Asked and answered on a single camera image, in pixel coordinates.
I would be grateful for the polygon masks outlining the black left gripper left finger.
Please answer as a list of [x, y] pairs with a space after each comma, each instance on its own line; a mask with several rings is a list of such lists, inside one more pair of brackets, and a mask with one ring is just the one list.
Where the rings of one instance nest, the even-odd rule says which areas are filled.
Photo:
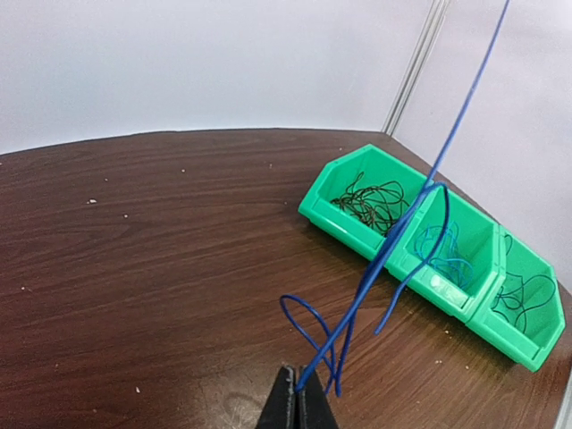
[[282, 366], [262, 408], [256, 429], [294, 429], [296, 421], [296, 370]]

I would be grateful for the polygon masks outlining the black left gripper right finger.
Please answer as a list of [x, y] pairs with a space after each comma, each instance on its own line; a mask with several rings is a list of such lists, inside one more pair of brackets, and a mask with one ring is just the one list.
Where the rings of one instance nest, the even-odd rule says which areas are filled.
[[315, 370], [296, 393], [295, 427], [298, 429], [338, 429], [334, 414]]

